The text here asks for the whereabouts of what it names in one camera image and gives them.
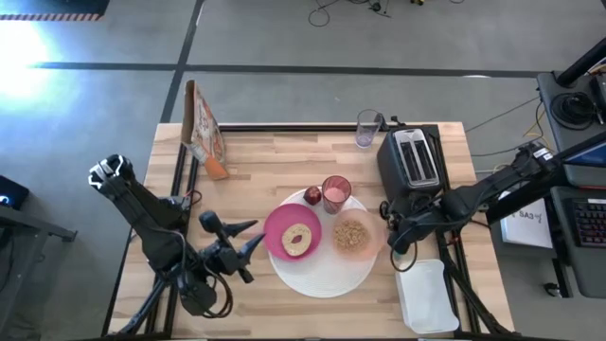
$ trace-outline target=white container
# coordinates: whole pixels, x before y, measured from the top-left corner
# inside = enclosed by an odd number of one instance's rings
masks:
[[[458,327],[443,272],[441,260],[419,260],[409,271],[396,273],[401,314],[413,332],[451,332]]]

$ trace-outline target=red apple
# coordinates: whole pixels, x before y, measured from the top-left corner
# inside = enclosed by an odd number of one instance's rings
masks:
[[[322,192],[316,186],[311,186],[305,190],[305,194],[303,195],[303,199],[305,199],[308,204],[314,206],[322,200]]]

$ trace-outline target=keyboard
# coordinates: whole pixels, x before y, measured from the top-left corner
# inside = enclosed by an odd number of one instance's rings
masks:
[[[577,242],[580,246],[606,247],[606,204],[573,201]]]

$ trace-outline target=gray floor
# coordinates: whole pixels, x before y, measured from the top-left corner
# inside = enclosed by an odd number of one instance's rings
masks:
[[[173,72],[19,66],[177,63],[194,3],[114,0],[98,23],[0,22],[0,45],[12,47],[0,55],[0,173],[32,190],[28,212],[80,231],[74,244],[47,247],[28,284],[22,315],[44,339],[101,331],[128,229],[88,187],[87,172],[123,153],[143,178]],[[307,23],[313,7],[313,0],[207,0],[188,63],[550,70],[566,67],[606,32],[599,0],[428,0],[424,7],[394,0],[392,19],[342,1],[329,8],[323,28]],[[374,108],[404,121],[459,120],[471,128],[537,96],[533,79],[187,72],[183,82],[189,79],[223,122],[352,121]],[[182,95],[183,84],[171,121],[182,117]],[[525,141],[537,104],[470,132],[472,153]],[[473,162],[490,171],[510,159]],[[549,260],[501,246],[519,332],[603,339],[606,301],[546,296],[540,284],[553,280]]]

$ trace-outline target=clear drinking glass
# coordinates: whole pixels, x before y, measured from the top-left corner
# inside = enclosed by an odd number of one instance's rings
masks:
[[[322,184],[322,202],[328,214],[337,214],[351,195],[351,184],[340,175],[329,176]]]
[[[368,148],[372,139],[381,128],[383,115],[372,109],[366,109],[358,114],[358,127],[356,129],[356,145],[360,148]]]

